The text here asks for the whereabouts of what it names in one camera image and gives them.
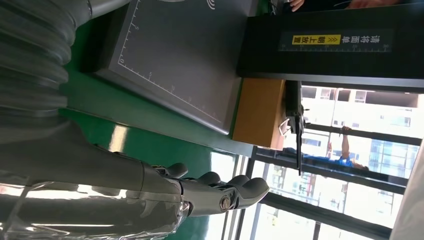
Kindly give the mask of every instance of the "robotic hand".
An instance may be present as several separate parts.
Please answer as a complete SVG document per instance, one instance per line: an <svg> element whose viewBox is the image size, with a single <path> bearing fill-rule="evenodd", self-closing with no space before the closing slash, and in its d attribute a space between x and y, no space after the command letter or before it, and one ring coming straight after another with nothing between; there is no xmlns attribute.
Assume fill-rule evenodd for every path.
<svg viewBox="0 0 424 240"><path fill-rule="evenodd" d="M95 147L60 117L4 115L0 132L0 239L150 239L185 217L251 206L269 190L244 175L181 178L184 164L152 167Z"/></svg>
<svg viewBox="0 0 424 240"><path fill-rule="evenodd" d="M171 173L181 176L187 172L182 163L176 163L169 168L159 166L156 169L160 172L165 169L169 174L168 177L172 175ZM188 215L192 217L247 208L261 200L269 190L262 178L249 179L245 175L238 175L228 183L222 183L220 176L213 171L199 178L170 178L170 180L180 184L183 200L190 205Z"/></svg>

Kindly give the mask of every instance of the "green surface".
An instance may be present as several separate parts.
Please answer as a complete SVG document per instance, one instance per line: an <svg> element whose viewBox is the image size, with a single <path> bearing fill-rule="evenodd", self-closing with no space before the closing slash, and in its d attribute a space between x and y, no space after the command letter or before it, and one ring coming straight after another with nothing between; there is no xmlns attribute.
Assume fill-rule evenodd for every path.
<svg viewBox="0 0 424 240"><path fill-rule="evenodd" d="M90 143L99 144L108 149L117 126L114 122L67 109L61 110L60 113L74 120ZM210 159L213 149L209 147L134 127L128 127L123 142L125 154L151 165L170 166L177 162L185 163L189 169L187 177L196 178L211 170ZM177 233L166 239L203 240L208 231L208 222L208 216L189 217Z"/></svg>
<svg viewBox="0 0 424 240"><path fill-rule="evenodd" d="M69 82L61 86L68 107L97 117L155 133L244 156L252 154L251 144L236 142L182 115L135 96L80 71L88 44L91 22L76 32L72 61L66 66Z"/></svg>

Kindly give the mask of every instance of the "building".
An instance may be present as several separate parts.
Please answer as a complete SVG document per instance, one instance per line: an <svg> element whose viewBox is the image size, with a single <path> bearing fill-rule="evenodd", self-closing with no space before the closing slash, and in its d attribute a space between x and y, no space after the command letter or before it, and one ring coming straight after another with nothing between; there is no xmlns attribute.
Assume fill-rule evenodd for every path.
<svg viewBox="0 0 424 240"><path fill-rule="evenodd" d="M337 89L304 86L302 104L307 122L316 125L407 136L424 137L423 95L411 93L377 92L354 89ZM302 136L302 152L325 156L331 143L331 159L342 154L342 136L306 129ZM296 148L296 136L289 135L284 144ZM368 166L370 171L408 179L419 147L389 141L350 136L350 158ZM270 191L311 205L343 213L367 222L393 228L403 196L400 194L323 177L308 172L298 176L298 171L272 164L259 164L255 168L266 169L264 177ZM310 219L301 218L272 207L261 209L262 222L258 229L268 233L298 232L303 229L304 239L311 239L315 225ZM326 240L365 240L362 236L322 225L320 238Z"/></svg>

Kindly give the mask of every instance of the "blue shirt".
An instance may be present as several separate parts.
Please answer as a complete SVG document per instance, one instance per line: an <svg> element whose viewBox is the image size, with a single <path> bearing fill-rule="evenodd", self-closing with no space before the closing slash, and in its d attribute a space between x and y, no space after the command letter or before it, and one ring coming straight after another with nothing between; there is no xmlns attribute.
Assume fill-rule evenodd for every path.
<svg viewBox="0 0 424 240"><path fill-rule="evenodd" d="M296 154L296 150L294 148L291 148L291 147L284 148L283 152L290 153L290 154ZM325 156L312 156L312 155L304 154L304 153L302 153L302 155L303 155L304 159L311 159L311 160L320 161L320 162L327 162L327 163L337 164L337 165L346 166L346 167L353 167L354 166L352 161L351 161L351 158L349 156L347 158L343 158L341 156L338 160L331 160L329 157L325 157Z"/></svg>

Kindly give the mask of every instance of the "person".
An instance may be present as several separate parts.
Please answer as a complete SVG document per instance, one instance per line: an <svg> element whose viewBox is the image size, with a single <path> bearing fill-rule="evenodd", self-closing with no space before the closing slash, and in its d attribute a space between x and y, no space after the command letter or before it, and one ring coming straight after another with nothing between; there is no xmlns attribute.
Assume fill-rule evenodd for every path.
<svg viewBox="0 0 424 240"><path fill-rule="evenodd" d="M362 9L396 4L423 2L423 0L288 0L292 12L312 12L337 9Z"/></svg>
<svg viewBox="0 0 424 240"><path fill-rule="evenodd" d="M333 152L332 144L331 142L327 146L327 154L325 156L313 156L309 154L302 153L303 159L310 159L320 162L327 162L327 163L333 163L341 166L356 168L356 169L362 169L369 171L369 168L367 166L363 166L355 161L355 159L350 158L350 151L349 151L349 139L348 135L345 134L349 130L351 130L350 127L344 126L342 128L343 133L343 140L341 142L341 156L338 160L331 160L330 157ZM289 153L289 154L296 154L296 150L291 147L287 147L283 149L283 153Z"/></svg>

